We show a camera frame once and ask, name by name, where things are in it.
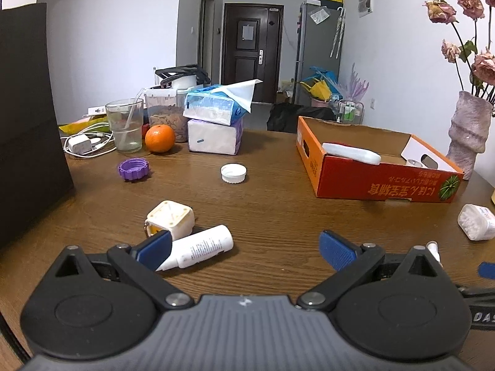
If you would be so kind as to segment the white tube bottle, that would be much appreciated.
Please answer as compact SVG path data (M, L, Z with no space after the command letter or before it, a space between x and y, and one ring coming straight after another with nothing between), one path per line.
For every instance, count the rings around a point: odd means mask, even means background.
M233 246L233 238L226 225L205 229L175 240L169 257L157 268L157 271L185 269L220 253L228 252Z

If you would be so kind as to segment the white cube gadget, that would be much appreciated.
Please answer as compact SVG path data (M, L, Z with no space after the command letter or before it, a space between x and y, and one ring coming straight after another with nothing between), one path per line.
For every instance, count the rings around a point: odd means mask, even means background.
M160 231L171 232L173 240L182 239L192 234L195 226L193 209L182 203L165 200L152 209L144 221L144 230L147 237Z

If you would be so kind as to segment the purple bottle cap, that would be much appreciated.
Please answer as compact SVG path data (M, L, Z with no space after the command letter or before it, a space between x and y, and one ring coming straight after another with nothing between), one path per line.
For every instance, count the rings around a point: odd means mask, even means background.
M118 165L118 174L126 182L141 180L149 175L149 162L143 158L126 159Z

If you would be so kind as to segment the white red lint brush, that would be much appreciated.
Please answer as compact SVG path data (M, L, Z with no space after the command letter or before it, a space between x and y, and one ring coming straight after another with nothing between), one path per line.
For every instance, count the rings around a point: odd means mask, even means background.
M348 147L338 143L323 143L322 148L326 154L334 157L344 157L369 165L379 165L381 163L381 156L368 149Z

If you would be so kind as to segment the white bottle cap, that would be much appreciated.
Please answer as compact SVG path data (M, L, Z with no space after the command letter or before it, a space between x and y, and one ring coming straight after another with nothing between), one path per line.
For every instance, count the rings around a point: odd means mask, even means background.
M221 167L222 180L229 184L243 183L247 172L247 168L239 163L228 163Z

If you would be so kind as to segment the purple tissue pack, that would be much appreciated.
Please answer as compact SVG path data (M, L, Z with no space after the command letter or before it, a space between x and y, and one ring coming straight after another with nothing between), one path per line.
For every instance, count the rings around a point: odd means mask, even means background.
M193 152L237 155L243 136L243 120L231 126L200 120L188 121L188 148Z

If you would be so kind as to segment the pink textured vase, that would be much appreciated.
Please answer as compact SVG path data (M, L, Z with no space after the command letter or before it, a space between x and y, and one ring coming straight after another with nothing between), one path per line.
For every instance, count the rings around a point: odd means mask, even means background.
M469 180L476 157L484 153L493 118L493 105L466 91L460 91L456 110L451 118L447 157L463 171Z

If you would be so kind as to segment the black monitor panel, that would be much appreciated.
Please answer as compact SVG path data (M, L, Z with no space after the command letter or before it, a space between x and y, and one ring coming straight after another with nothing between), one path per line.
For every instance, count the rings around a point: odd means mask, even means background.
M74 187L54 111L43 3L1 12L1 245Z

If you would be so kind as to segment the metal trolley rack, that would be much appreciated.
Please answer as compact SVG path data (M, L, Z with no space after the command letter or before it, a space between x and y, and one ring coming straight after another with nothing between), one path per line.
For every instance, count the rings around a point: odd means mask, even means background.
M340 100L336 103L336 121L343 124L362 125L364 105L352 100Z

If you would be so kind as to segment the clear food container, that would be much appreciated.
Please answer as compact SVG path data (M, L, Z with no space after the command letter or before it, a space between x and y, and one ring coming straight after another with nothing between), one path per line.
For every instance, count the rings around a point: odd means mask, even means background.
M144 92L150 126L168 125L177 143L188 141L188 121L184 116L186 90L147 89Z

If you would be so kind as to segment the black bag on chair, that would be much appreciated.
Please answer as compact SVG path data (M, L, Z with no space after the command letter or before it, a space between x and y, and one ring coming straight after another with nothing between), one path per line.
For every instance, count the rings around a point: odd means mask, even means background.
M330 122L336 121L335 113L328 107L296 105L287 102L276 103L271 107L267 130L295 134L299 117L310 117Z

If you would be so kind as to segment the blue tissue pack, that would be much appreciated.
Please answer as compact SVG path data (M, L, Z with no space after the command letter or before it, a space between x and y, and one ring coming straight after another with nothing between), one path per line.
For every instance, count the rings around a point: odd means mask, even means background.
M212 85L186 95L186 118L231 126L251 112L252 98L260 79L231 85Z

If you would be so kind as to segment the black stand with white bowl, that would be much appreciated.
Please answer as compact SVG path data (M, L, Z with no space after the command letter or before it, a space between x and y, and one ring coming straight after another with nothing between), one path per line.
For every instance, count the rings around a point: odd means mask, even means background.
M187 89L211 84L208 73L197 64L155 69L154 74L159 77L159 87L162 89Z

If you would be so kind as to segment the grey refrigerator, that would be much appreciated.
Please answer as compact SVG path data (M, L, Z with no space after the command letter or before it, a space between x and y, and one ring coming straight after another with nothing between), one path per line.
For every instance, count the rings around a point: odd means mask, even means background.
M338 78L344 15L340 1L306 0L300 5L293 103L311 105L301 82L310 84L310 77L317 75L314 67Z

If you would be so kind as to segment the dark brown entrance door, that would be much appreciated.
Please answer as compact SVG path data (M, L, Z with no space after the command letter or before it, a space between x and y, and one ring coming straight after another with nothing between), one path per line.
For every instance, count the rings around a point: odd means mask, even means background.
M278 91L284 7L273 4L224 5L221 83L251 79L253 100L274 103Z

